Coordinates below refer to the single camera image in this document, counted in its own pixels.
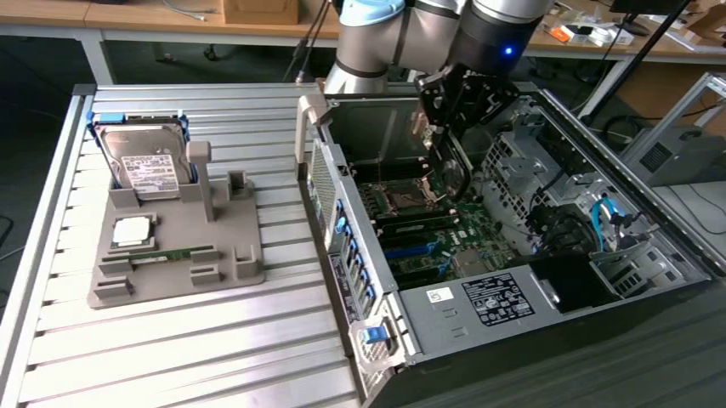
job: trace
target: warning label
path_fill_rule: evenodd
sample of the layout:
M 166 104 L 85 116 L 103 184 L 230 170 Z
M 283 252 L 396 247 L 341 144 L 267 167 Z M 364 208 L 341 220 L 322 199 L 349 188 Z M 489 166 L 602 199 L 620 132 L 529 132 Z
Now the warning label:
M 122 157 L 122 161 L 138 193 L 179 190 L 171 155 L 126 156 Z
M 472 280 L 462 286 L 485 326 L 534 315 L 533 306 L 510 274 Z

